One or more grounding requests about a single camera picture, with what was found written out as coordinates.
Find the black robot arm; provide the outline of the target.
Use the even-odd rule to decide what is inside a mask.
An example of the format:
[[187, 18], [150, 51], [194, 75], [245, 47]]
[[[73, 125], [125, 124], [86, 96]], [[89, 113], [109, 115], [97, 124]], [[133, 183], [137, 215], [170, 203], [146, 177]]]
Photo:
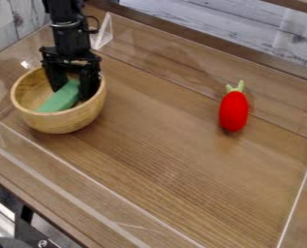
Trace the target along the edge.
[[54, 45], [43, 46], [42, 67], [54, 91], [67, 83], [67, 74], [78, 74], [79, 99], [89, 100], [101, 87], [102, 57], [91, 51], [90, 35], [99, 29], [91, 29], [89, 18], [82, 12], [83, 0], [42, 0], [45, 11], [50, 15]]

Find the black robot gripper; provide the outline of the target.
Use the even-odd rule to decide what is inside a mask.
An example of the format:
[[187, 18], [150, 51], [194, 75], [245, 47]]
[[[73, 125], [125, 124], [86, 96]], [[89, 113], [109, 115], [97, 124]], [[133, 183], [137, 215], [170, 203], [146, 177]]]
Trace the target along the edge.
[[54, 44], [43, 46], [42, 67], [50, 85], [58, 91], [67, 83], [67, 72], [79, 73], [79, 98], [87, 101], [101, 87], [102, 58], [91, 51], [90, 35], [98, 30], [86, 21], [53, 22]]

